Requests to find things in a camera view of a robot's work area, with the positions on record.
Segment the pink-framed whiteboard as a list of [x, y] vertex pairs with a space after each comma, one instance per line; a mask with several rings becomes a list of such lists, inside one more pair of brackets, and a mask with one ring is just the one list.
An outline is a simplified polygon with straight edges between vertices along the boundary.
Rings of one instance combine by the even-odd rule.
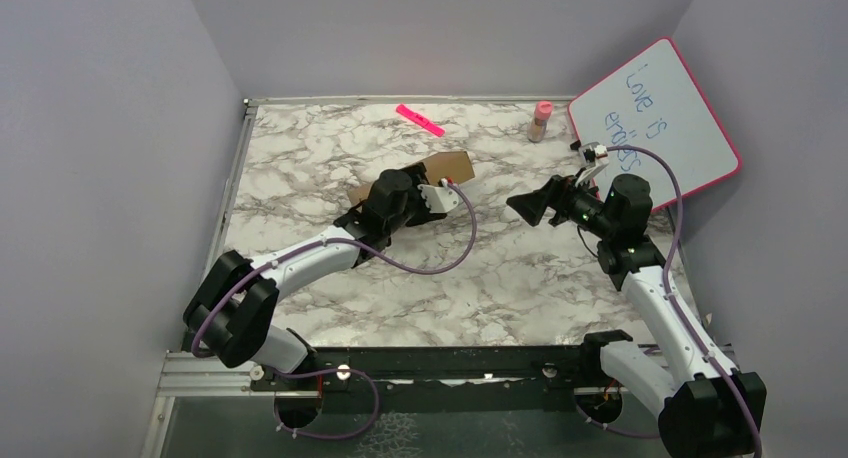
[[739, 153], [713, 107], [668, 37], [652, 43], [568, 106], [576, 137], [610, 148], [593, 183], [606, 197], [624, 173], [650, 184], [656, 209], [676, 199], [669, 171], [684, 196], [737, 173]]

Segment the brown cardboard box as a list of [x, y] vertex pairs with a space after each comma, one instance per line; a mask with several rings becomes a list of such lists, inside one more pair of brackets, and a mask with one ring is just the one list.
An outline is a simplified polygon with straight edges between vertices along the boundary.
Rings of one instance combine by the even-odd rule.
[[[423, 163], [426, 166], [426, 175], [430, 185], [436, 185], [442, 178], [447, 178], [454, 185], [460, 185], [472, 180], [475, 177], [472, 162], [466, 151], [439, 152], [421, 160], [417, 160], [408, 165], [416, 163]], [[369, 195], [371, 194], [372, 185], [375, 182], [379, 181], [380, 176], [384, 174], [387, 170], [397, 170], [398, 172], [404, 172], [404, 168], [408, 165], [383, 167], [379, 170], [379, 173], [376, 175], [376, 178], [374, 180], [366, 182], [349, 190], [348, 198], [351, 205], [355, 206], [367, 201]], [[406, 197], [404, 207], [405, 211], [408, 199], [408, 190], [409, 188], [404, 194], [404, 196]]]

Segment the pink highlighter marker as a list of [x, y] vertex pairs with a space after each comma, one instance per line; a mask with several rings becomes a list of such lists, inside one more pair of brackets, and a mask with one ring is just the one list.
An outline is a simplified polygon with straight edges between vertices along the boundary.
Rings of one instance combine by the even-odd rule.
[[395, 111], [400, 116], [414, 123], [415, 125], [432, 134], [433, 136], [443, 137], [445, 135], [445, 130], [441, 126], [435, 124], [422, 114], [410, 109], [404, 104], [397, 105]]

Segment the pink-capped pen jar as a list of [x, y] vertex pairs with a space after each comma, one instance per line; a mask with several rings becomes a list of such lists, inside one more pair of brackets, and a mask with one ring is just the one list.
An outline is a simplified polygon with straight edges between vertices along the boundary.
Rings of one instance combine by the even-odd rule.
[[536, 103], [527, 132], [528, 140], [531, 143], [539, 143], [544, 139], [553, 108], [554, 105], [550, 101], [539, 101]]

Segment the aluminium frame rail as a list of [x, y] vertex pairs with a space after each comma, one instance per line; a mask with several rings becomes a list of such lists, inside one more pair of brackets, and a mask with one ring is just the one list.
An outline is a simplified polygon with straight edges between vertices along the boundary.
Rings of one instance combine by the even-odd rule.
[[[352, 207], [348, 191], [383, 167], [466, 151], [475, 177], [452, 185], [462, 205], [399, 229], [365, 263], [280, 299], [273, 326], [313, 347], [578, 345], [590, 333], [620, 330], [666, 364], [638, 311], [603, 272], [595, 235], [573, 222], [551, 226], [553, 210], [532, 227], [506, 205], [555, 175], [579, 172], [561, 111], [533, 144], [526, 101], [414, 103], [443, 137], [396, 106], [250, 104], [204, 278], [226, 252], [258, 258], [315, 237]], [[703, 327], [675, 257], [680, 225], [667, 215], [653, 205], [646, 234]], [[320, 414], [289, 425], [271, 396], [246, 391], [246, 371], [194, 356], [189, 331], [162, 367], [147, 457], [672, 457], [654, 415], [624, 386], [613, 420], [577, 408]]]

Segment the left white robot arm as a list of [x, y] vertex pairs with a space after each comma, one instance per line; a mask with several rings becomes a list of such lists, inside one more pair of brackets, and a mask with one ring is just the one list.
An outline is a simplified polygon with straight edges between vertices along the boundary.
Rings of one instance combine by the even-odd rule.
[[216, 357], [228, 368], [253, 361], [276, 369], [290, 388], [306, 386], [314, 375], [310, 348], [294, 331], [273, 326], [278, 301], [365, 263], [399, 229], [443, 219], [458, 203], [448, 179], [430, 182], [423, 165], [388, 169], [315, 237], [258, 258], [222, 254], [183, 314], [194, 334], [192, 354]]

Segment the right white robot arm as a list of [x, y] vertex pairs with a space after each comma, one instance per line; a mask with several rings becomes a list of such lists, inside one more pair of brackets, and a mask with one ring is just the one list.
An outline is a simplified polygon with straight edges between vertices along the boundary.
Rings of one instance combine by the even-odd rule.
[[658, 365], [629, 338], [587, 339], [589, 350], [576, 361], [585, 382], [612, 378], [628, 389], [656, 418], [672, 457], [761, 456], [765, 384], [757, 373], [739, 370], [681, 298], [669, 260], [646, 234], [653, 208], [646, 180], [619, 175], [599, 199], [577, 177], [555, 175], [506, 203], [532, 226], [553, 210], [550, 225], [571, 221], [595, 235], [603, 272], [638, 311], [666, 360]]

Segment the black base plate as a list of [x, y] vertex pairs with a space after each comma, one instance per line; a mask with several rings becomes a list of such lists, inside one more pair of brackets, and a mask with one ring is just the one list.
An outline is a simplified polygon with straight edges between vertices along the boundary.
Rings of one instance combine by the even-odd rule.
[[318, 415], [541, 410], [613, 420], [622, 384], [601, 370], [600, 348], [620, 330], [578, 345], [313, 347], [292, 330], [201, 345], [197, 358], [248, 374], [248, 392], [269, 395], [289, 425]]

